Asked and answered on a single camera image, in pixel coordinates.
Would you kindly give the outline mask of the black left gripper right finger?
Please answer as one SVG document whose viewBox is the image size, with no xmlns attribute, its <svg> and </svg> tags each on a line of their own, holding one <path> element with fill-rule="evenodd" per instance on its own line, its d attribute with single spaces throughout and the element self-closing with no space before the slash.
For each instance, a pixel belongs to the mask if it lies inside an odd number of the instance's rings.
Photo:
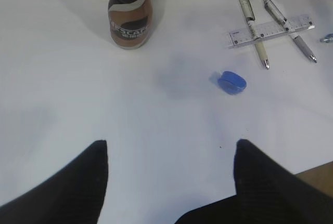
<svg viewBox="0 0 333 224">
<path fill-rule="evenodd" d="M 293 175 L 247 139 L 236 144 L 236 194 L 177 223 L 332 223 L 332 197 Z"/>
</svg>

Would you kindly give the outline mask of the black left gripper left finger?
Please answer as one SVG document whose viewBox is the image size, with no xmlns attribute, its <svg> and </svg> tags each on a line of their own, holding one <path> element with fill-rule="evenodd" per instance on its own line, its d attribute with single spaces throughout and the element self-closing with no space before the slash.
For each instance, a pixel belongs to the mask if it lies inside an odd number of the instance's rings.
<svg viewBox="0 0 333 224">
<path fill-rule="evenodd" d="M 108 184 L 104 140 L 50 178 L 1 206 L 1 223 L 98 223 Z"/>
</svg>

